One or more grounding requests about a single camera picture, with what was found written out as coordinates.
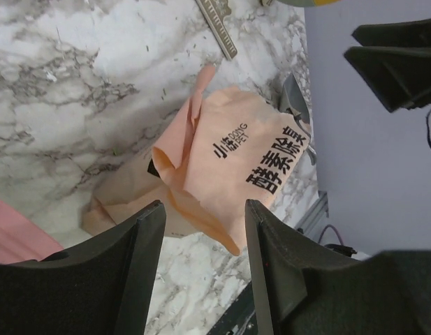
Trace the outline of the silver metal litter scoop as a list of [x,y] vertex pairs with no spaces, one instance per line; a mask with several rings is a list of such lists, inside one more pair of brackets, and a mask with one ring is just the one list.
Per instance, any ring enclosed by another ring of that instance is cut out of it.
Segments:
[[302,140],[305,138],[308,140],[306,149],[307,155],[310,158],[312,166],[316,165],[317,155],[312,146],[310,114],[300,86],[293,73],[290,73],[283,83],[279,111],[284,114],[291,114],[296,125],[305,133],[305,136],[301,136],[301,134],[297,134],[291,128],[286,127],[284,128],[284,134],[294,135],[296,144],[286,138],[277,138],[277,143],[274,143],[272,148],[295,158],[295,155],[300,152]]

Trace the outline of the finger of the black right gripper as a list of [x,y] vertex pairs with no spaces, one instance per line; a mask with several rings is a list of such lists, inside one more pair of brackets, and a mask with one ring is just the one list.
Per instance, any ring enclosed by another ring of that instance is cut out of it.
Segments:
[[390,24],[364,24],[352,33],[362,46],[431,47],[431,18]]
[[344,58],[388,112],[431,105],[431,47],[351,47]]

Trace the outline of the peach cat litter bag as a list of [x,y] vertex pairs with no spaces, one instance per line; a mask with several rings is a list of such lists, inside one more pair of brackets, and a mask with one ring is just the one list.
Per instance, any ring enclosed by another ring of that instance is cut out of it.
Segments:
[[308,140],[292,156],[273,149],[277,138],[301,136],[291,114],[237,87],[205,95],[214,66],[202,68],[195,87],[158,140],[112,173],[92,194],[82,226],[108,230],[159,200],[170,237],[202,232],[239,255],[247,244],[248,199],[270,207],[290,177]]

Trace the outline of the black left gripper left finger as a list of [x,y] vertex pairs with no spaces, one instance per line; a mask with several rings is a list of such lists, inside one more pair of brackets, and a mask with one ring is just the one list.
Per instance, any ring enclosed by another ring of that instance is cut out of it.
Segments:
[[165,226],[154,201],[43,260],[0,264],[0,334],[143,334]]

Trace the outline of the white bag sealing clip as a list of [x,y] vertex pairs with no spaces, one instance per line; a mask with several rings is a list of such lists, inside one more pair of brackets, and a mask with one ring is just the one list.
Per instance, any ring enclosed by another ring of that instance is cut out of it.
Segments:
[[228,0],[196,0],[196,3],[225,58],[232,61],[237,56],[238,50],[224,24],[224,18],[232,13]]

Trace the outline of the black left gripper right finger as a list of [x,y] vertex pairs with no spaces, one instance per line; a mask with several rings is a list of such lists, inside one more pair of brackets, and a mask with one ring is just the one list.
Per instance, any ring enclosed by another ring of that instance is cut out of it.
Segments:
[[245,204],[260,334],[431,334],[431,251],[354,260]]

